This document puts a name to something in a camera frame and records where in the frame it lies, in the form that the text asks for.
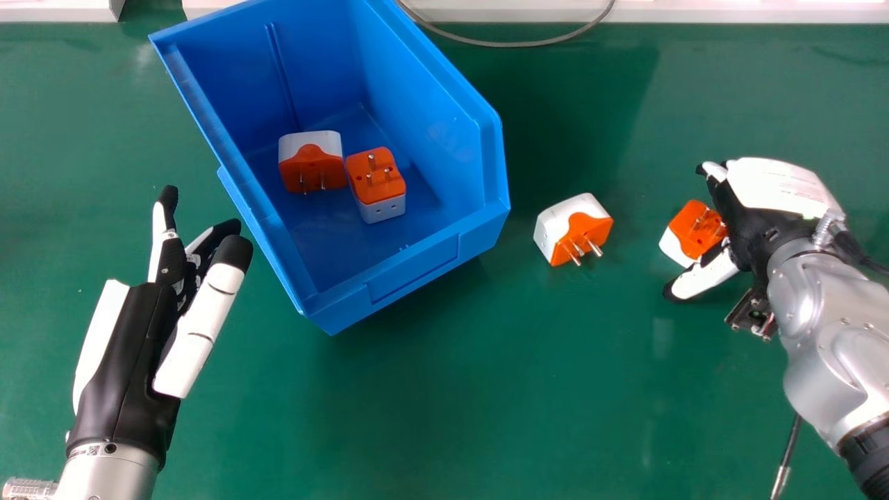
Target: storage bin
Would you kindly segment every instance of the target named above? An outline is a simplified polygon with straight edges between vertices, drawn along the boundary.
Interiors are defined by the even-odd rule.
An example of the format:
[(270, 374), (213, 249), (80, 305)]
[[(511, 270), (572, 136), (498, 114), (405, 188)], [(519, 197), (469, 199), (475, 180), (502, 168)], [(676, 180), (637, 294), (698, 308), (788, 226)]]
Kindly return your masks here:
[[(491, 248), (509, 212), (501, 121), (391, 0), (252, 0), (155, 33), (218, 174), (296, 309), (328, 334)], [(385, 146), (406, 214), (286, 191), (277, 142)]]

